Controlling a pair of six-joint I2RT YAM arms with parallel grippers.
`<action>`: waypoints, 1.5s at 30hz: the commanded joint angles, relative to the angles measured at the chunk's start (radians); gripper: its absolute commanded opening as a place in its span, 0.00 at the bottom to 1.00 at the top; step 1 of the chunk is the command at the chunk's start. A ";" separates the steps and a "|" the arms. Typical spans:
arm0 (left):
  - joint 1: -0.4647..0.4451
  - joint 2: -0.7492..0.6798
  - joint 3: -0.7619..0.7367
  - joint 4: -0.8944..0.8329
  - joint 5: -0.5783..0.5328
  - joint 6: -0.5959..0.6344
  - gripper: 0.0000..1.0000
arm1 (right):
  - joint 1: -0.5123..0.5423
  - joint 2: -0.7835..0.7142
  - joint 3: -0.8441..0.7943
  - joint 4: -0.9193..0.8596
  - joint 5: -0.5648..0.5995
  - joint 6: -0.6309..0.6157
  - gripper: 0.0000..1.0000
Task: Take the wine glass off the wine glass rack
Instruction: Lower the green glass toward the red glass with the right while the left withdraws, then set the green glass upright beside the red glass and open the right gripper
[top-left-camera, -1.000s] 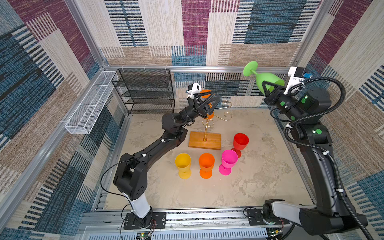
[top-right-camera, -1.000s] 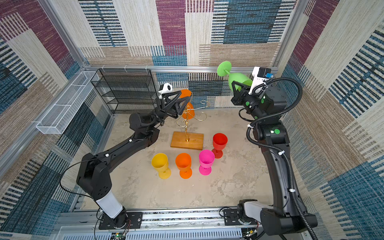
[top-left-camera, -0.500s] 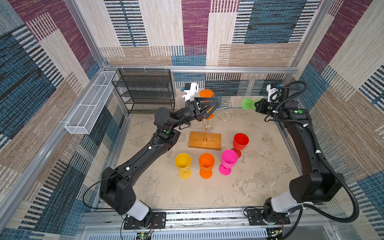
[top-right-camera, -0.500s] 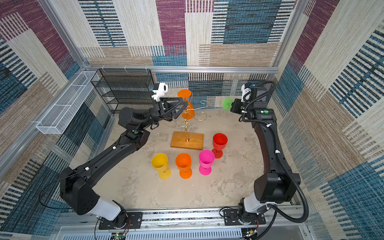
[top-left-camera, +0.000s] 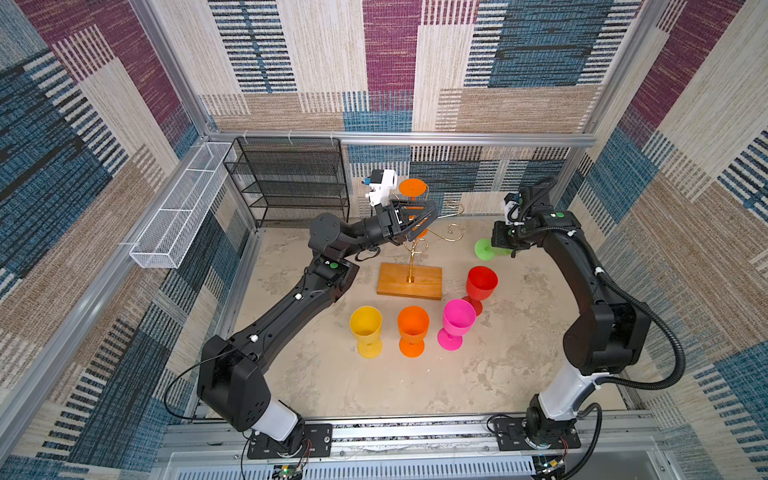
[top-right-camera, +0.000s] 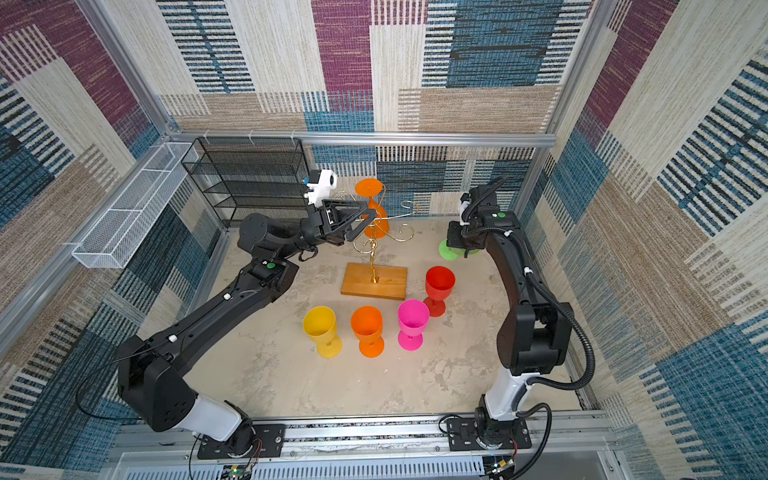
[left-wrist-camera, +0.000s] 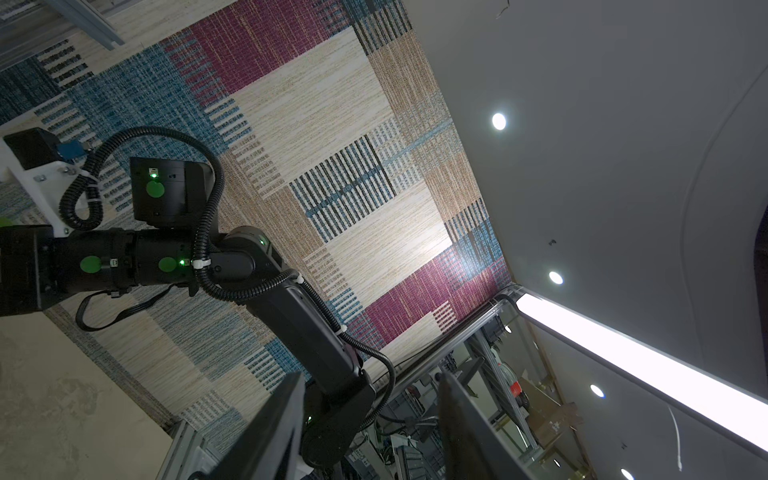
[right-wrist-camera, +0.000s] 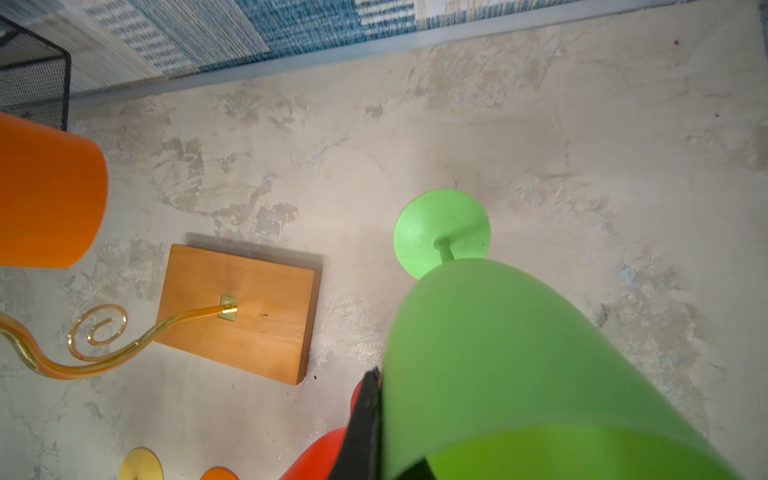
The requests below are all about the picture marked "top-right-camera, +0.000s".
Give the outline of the orange wine glass back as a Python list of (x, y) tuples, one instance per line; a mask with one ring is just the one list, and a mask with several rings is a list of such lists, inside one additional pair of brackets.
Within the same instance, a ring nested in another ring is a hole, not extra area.
[(376, 213), (376, 218), (371, 222), (369, 226), (365, 228), (365, 235), (369, 239), (380, 239), (385, 237), (390, 232), (389, 221), (387, 220), (387, 212), (383, 206), (377, 201), (382, 200), (385, 187), (381, 181), (375, 178), (366, 178), (359, 181), (355, 186), (355, 192), (358, 196), (368, 199), (368, 208), (373, 209)]

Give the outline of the green wine glass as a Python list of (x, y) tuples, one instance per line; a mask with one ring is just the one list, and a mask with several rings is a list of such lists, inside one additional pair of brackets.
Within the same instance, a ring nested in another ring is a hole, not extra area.
[(440, 242), (438, 251), (440, 256), (446, 261), (454, 261), (459, 258), (467, 258), (479, 254), (479, 250), (467, 250), (464, 248), (450, 247), (446, 240)]

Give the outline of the magenta wine glass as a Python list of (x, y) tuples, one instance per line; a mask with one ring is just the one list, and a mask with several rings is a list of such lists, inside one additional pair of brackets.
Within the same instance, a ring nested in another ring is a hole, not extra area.
[(406, 351), (416, 351), (423, 345), (423, 332), (430, 319), (430, 312), (425, 303), (410, 299), (398, 307), (400, 333), (398, 343)]

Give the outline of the red wine glass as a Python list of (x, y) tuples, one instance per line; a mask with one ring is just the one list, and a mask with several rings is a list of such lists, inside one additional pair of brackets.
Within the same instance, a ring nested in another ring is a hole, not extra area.
[(427, 298), (424, 300), (431, 317), (440, 317), (446, 312), (445, 300), (450, 296), (456, 283), (455, 274), (443, 266), (430, 268), (425, 277)]

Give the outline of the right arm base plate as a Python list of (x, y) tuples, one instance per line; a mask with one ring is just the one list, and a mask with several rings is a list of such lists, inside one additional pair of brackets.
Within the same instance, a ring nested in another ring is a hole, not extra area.
[(451, 451), (529, 449), (532, 440), (523, 419), (511, 421), (475, 420), (452, 417), (442, 426)]

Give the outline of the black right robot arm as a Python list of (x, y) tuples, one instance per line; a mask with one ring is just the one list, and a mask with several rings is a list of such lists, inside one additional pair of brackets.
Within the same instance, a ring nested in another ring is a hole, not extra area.
[[(459, 219), (449, 223), (446, 238), (446, 246), (464, 256), (480, 250), (491, 256), (509, 304), (496, 337), (501, 370), (474, 413), (474, 442), (488, 450), (504, 447), (522, 431), (524, 419), (533, 414), (522, 407), (534, 386), (580, 390), (596, 370), (594, 348), (572, 307), (558, 301), (534, 270), (534, 255), (518, 218), (498, 205), (497, 191), (505, 182), (499, 176), (464, 193)], [(570, 382), (549, 379), (554, 367), (565, 362), (572, 335), (584, 351), (583, 373)]]

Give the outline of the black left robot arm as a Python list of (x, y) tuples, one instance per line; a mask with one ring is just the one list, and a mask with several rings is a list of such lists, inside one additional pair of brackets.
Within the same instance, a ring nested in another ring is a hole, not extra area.
[(194, 364), (250, 315), (286, 293), (299, 270), (293, 257), (315, 257), (321, 244), (341, 246), (374, 220), (364, 201), (326, 199), (310, 205), (294, 226), (262, 214), (240, 224), (238, 247), (251, 260), (220, 293), (170, 327), (143, 340), (134, 335), (118, 349), (117, 392), (153, 431), (197, 432), (232, 457), (256, 441), (251, 419), (227, 402), (210, 399), (185, 381)]

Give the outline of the yellow wine glass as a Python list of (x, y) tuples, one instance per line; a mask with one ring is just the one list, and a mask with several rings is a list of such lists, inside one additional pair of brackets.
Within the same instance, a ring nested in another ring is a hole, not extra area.
[(337, 334), (336, 315), (331, 308), (312, 308), (303, 319), (303, 330), (315, 344), (317, 353), (322, 358), (334, 358), (342, 351), (342, 341)]

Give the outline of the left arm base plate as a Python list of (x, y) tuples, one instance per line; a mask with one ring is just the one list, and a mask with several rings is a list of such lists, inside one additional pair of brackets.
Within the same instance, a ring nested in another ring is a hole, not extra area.
[(244, 424), (223, 441), (203, 436), (198, 460), (276, 458), (281, 455), (285, 424)]

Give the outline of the orange wine glass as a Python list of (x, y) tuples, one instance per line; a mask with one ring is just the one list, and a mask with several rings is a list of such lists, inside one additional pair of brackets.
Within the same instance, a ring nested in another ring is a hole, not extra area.
[(373, 209), (376, 213), (376, 218), (371, 222), (369, 226), (365, 228), (365, 235), (369, 239), (380, 239), (385, 237), (390, 232), (389, 221), (387, 220), (387, 212), (383, 206), (377, 201), (382, 200), (385, 187), (381, 181), (375, 178), (366, 178), (359, 181), (355, 186), (355, 192), (358, 196), (368, 199), (368, 208)]
[(375, 358), (383, 352), (383, 316), (377, 308), (363, 306), (357, 309), (351, 317), (350, 325), (359, 340), (359, 350), (363, 356)]

